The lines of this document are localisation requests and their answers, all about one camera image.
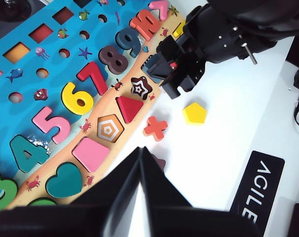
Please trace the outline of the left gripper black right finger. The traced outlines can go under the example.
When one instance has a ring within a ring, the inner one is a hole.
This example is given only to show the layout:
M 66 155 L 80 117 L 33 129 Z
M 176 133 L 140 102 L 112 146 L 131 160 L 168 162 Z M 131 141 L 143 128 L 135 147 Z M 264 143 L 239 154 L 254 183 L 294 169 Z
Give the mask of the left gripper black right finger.
M 153 237 L 258 237 L 248 219 L 226 211 L 194 208 L 143 148 L 140 178 Z

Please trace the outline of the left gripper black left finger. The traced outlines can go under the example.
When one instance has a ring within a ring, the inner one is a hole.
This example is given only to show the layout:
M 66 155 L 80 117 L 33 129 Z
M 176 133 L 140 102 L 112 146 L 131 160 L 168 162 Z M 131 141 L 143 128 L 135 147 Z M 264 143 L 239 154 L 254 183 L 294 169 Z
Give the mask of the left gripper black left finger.
M 139 178 L 137 147 L 69 205 L 0 211 L 0 237 L 126 237 Z

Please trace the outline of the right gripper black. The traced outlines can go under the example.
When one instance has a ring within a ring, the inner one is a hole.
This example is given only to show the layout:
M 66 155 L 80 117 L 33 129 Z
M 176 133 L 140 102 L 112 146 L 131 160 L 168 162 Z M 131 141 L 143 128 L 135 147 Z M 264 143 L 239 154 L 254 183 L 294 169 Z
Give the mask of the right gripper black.
M 197 6 L 187 15 L 183 31 L 178 39 L 169 35 L 160 41 L 156 52 L 167 62 L 188 61 L 189 53 L 204 61 L 182 63 L 166 77 L 160 87 L 171 99 L 180 96 L 179 86 L 189 92 L 197 85 L 205 72 L 205 61 L 221 63 L 234 57 L 244 60 L 277 43 L 246 32 L 209 4 Z

